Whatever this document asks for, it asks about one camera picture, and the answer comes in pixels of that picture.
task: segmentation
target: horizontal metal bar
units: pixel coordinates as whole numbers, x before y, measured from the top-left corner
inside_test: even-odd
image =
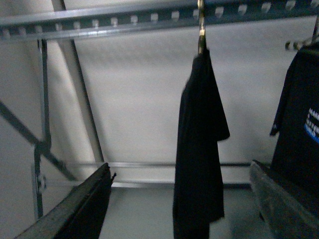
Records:
[[[67,167],[95,167],[103,163],[66,163]],[[110,167],[115,168],[151,168],[151,167],[175,167],[173,162],[109,162]],[[220,163],[221,167],[249,167],[251,163]]]
[[[59,181],[47,180],[47,187],[75,187],[83,183],[82,181]],[[174,183],[172,182],[113,182],[112,188],[164,188],[173,189]],[[224,188],[250,188],[249,183],[225,183]]]
[[[205,23],[211,25],[318,14],[319,7],[312,0],[207,0]],[[188,26],[198,26],[196,0],[0,18],[0,41],[81,39]]]

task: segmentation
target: slotted metal rail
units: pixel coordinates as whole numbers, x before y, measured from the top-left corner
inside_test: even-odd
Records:
[[[207,0],[205,24],[317,15],[319,0]],[[198,26],[196,0],[0,18],[0,40],[54,40]]]

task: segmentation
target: white wall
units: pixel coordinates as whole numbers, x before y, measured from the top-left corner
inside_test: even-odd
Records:
[[[14,14],[54,11],[51,0],[9,2]],[[37,65],[36,51],[29,49],[29,55],[33,64]],[[48,41],[50,119],[55,125],[65,160],[100,161],[78,71],[69,42]],[[73,171],[84,179],[94,172],[94,168]]]
[[[113,4],[66,0],[67,9]],[[221,162],[270,162],[269,137],[287,69],[287,40],[312,35],[314,17],[207,27],[207,44],[231,136]],[[196,55],[197,28],[76,40],[102,149],[115,162],[175,162],[180,95]],[[173,182],[171,169],[114,169],[117,180]],[[248,183],[248,168],[223,168]]]
[[[0,1],[0,16],[17,13],[19,10],[12,6],[11,2]],[[36,42],[0,44],[0,52],[0,100],[41,139]],[[52,152],[59,159],[67,158],[57,137],[56,125],[52,121],[51,133]],[[34,223],[31,185],[33,149],[33,146],[0,117],[1,239],[12,238]],[[65,179],[45,159],[42,160],[41,169],[48,178]],[[59,203],[69,191],[70,188],[46,190],[43,194],[44,213]]]

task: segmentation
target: floor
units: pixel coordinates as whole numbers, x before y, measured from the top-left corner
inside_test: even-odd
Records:
[[[172,239],[171,189],[113,189],[100,239]],[[226,217],[211,224],[211,239],[272,239],[251,190],[226,189]]]

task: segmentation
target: hanging garment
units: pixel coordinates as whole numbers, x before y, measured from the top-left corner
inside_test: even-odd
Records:
[[[319,44],[295,56],[271,135],[280,132],[271,169],[319,198]]]
[[[224,217],[223,181],[217,141],[229,137],[209,51],[193,62],[179,111],[175,188],[174,238],[205,228]]]

